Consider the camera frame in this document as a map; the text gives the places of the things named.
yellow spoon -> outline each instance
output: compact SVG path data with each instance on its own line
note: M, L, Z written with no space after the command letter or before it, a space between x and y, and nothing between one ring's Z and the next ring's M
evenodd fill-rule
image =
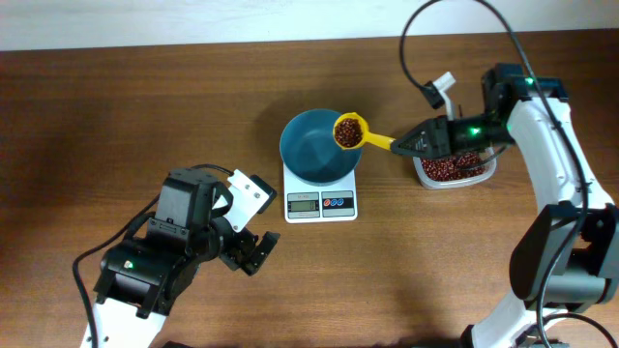
M336 123L333 125L333 138L336 137L336 127L343 120L347 120L347 119L357 120L359 122L359 126L361 126L361 141L359 142L359 144L357 144L357 145L355 145L353 147L342 146L341 144L339 144L336 141L336 143L338 143L338 145L341 147L342 150L355 150L355 149L359 149L360 147L364 146L366 144L366 142L368 142L370 144L378 146L381 149L385 149L387 151L391 151L391 143L395 139L393 139L390 136L374 134L372 132L369 132L368 122L366 120L364 120L363 117L359 116L356 112L349 112L349 113L345 113L345 114L339 116L339 118L336 120Z

white background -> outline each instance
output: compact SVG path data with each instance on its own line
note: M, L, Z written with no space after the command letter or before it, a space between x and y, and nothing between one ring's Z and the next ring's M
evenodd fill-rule
M0 0L0 50L397 36L425 0ZM617 0L490 0L517 31L619 26ZM446 0L412 34L498 32L481 5Z

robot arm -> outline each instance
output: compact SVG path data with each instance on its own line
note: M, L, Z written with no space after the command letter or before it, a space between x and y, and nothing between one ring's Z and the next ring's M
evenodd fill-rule
M233 271L258 272L280 235L267 232L258 245L245 226L277 193L239 170L228 181L229 188L199 169L172 170L157 211L138 217L105 253L93 306L100 347L148 347L202 262L219 257ZM146 237L136 238L143 223ZM81 347L92 339L87 327Z
M571 252L563 253L546 290L543 314L547 316L582 312L612 298L619 280L619 211L591 172L575 138L561 81L540 78L539 82L589 183L584 188L588 190L589 207L581 236L591 245L577 249L572 244ZM394 141L391 150L405 156L440 159L493 145L518 145L533 183L539 215L512 254L511 291L485 320L469 326L460 345L530 347L537 340L535 303L540 284L552 255L583 214L579 210L583 188L565 143L520 66L498 64L484 75L483 89L483 114L461 120L445 116L426 120Z

bowl of beans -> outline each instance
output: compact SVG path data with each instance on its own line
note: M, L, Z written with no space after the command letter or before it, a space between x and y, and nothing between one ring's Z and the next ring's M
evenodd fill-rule
M469 152L444 159L413 158L413 163L424 188L455 189L479 184L491 177L496 170L496 159L473 169L461 168L474 166L493 154L494 150L489 147L480 154Z

yellow spoon handle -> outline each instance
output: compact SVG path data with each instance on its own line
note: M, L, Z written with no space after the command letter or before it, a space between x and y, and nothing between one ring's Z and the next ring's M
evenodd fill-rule
M390 151L391 143L394 142L395 139L393 139L391 136L374 134L368 131L368 133L364 136L364 140L370 144L378 146L381 149Z

